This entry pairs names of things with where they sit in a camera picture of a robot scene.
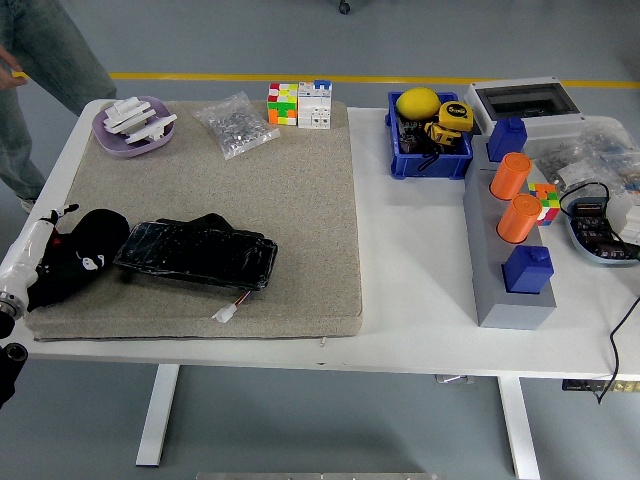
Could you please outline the person's right hand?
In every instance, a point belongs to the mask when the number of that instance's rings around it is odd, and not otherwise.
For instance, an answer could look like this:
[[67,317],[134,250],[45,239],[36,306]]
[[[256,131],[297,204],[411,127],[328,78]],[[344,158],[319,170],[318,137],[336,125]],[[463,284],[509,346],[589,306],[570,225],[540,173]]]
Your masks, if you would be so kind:
[[27,83],[27,80],[21,76],[23,68],[18,60],[3,46],[0,46],[0,89],[2,91],[18,88]]

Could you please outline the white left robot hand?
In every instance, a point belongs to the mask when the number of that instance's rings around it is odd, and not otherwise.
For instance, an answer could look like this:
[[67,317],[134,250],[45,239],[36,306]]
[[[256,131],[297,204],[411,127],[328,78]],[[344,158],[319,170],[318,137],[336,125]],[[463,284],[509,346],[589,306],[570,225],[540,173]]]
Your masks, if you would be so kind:
[[38,278],[37,267],[54,227],[63,216],[78,208],[78,204],[69,204],[52,209],[22,232],[11,245],[1,264],[1,293],[7,294],[9,300],[20,301],[23,308],[28,305],[27,290]]

